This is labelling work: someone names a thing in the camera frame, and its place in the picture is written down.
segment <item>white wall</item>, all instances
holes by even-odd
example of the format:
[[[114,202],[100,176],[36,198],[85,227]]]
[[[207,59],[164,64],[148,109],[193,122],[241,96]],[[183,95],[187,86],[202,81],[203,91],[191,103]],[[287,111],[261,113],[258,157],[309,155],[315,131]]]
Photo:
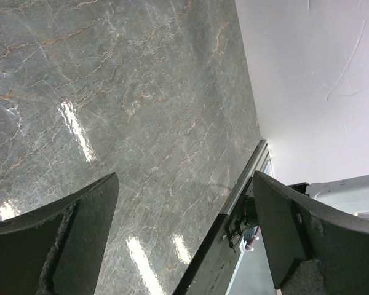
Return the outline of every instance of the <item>white wall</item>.
[[[236,3],[274,176],[369,174],[369,1]]]

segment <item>marble floor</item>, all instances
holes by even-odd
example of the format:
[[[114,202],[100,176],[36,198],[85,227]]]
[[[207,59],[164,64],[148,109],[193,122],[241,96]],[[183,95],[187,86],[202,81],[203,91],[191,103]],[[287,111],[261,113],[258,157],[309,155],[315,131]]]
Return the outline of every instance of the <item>marble floor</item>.
[[[170,294],[259,139],[234,1],[0,0],[0,220],[115,171],[96,294]]]

